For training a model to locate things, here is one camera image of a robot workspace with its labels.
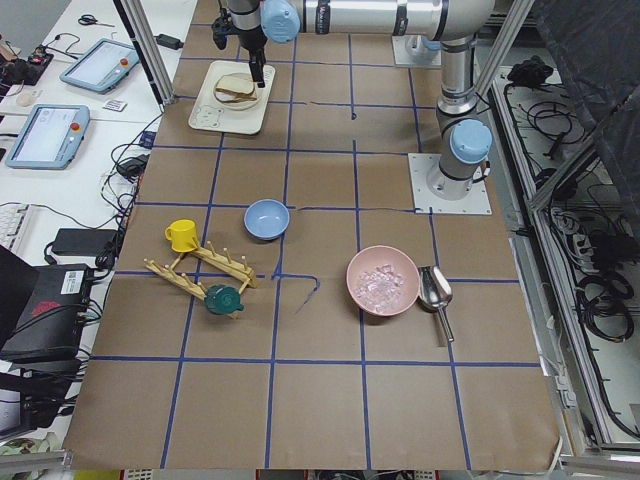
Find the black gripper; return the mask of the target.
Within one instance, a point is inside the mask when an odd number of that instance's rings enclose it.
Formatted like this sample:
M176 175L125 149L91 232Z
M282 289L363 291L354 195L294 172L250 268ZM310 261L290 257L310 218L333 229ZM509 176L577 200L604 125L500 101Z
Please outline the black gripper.
M225 50L227 37L236 35L240 45L249 51L249 69L253 82L258 88L265 87L265 34L259 14L220 15L212 24L212 39L219 50Z

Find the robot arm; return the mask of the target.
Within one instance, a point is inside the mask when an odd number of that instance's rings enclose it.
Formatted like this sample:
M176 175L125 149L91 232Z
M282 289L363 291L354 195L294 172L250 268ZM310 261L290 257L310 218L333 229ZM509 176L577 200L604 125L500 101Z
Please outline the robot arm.
M288 43L300 33L328 35L420 35L441 45L441 94L437 101L441 135L477 116L474 84L476 33L494 9L493 1L228 1L213 22L216 46L236 36L249 55L249 70L265 86L265 45Z

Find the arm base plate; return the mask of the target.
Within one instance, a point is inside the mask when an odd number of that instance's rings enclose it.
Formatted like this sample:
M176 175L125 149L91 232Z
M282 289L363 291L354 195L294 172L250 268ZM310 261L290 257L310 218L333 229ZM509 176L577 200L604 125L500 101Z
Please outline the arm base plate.
M414 210L422 214L491 215L486 182L477 168L469 180L446 177L439 154L408 155Z
M400 67L441 68L441 43L421 35L392 38L394 62Z

